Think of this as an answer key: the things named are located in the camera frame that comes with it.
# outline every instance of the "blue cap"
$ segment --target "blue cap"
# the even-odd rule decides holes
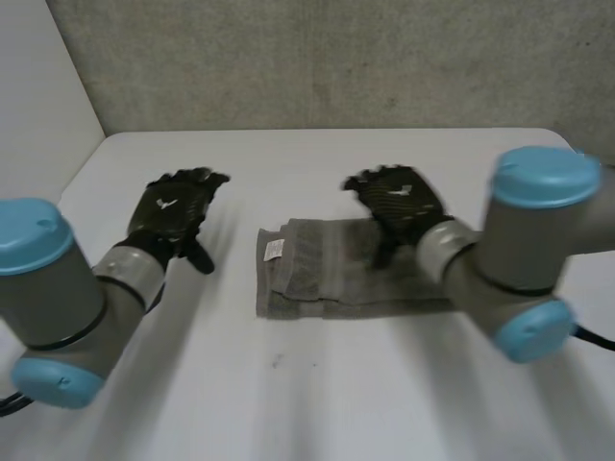
[[[600,163],[569,148],[527,146],[503,154],[492,180],[493,198],[520,208],[557,208],[582,202],[601,184]]]
[[[51,264],[73,241],[70,226],[53,204],[41,199],[0,201],[0,276]]]
[[[513,362],[525,363],[559,350],[575,329],[568,305],[551,300],[510,320],[493,342]]]
[[[11,378],[24,396],[73,409],[88,406],[105,382],[83,368],[57,360],[30,357],[15,362]]]

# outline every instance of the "cable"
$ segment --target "cable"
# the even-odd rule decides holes
[[[577,331],[573,334],[578,339],[583,341],[587,341],[588,343],[592,343],[599,348],[607,349],[609,351],[615,351],[615,341],[610,341],[606,338],[603,338],[599,334],[594,333],[593,331],[589,331],[588,329],[583,328],[581,325],[577,325]]]
[[[0,400],[0,418],[12,415],[13,413],[25,408],[32,402],[32,399],[19,392],[15,392],[12,396]]]

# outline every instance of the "black glove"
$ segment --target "black glove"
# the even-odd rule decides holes
[[[375,267],[387,266],[400,245],[416,245],[426,231],[452,219],[430,185],[409,166],[363,170],[342,187],[356,191],[358,200],[380,224],[382,239]]]
[[[216,189],[229,180],[209,168],[195,168],[150,182],[131,218],[129,238],[137,234],[162,238],[173,256],[187,257],[199,272],[210,274],[213,261],[196,236]]]

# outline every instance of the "tabletop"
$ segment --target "tabletop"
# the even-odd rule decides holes
[[[562,352],[516,365],[459,313],[354,321],[256,316],[259,228],[276,230],[289,218],[366,216],[340,184],[361,169],[401,163],[418,167],[450,212],[478,229],[495,158],[524,145],[567,144],[535,129],[111,136],[61,199],[90,262],[123,238],[148,181],[210,166],[232,177],[200,237],[217,270],[204,277],[174,262],[163,302],[94,404],[68,411],[35,403],[3,419],[0,457],[612,459],[615,354],[571,339]],[[575,256],[559,290],[584,325],[611,337],[613,273],[612,254]]]

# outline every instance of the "white logo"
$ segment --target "white logo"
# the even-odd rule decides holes
[[[177,199],[174,200],[173,202],[163,202],[161,199],[157,199],[156,200],[156,205],[158,205],[160,207],[160,209],[165,209],[168,206],[172,206],[173,204],[177,203]]]
[[[402,186],[402,190],[390,190],[388,193],[391,194],[391,195],[408,196],[408,195],[410,195],[410,190],[412,190],[412,184],[411,185],[403,185]]]

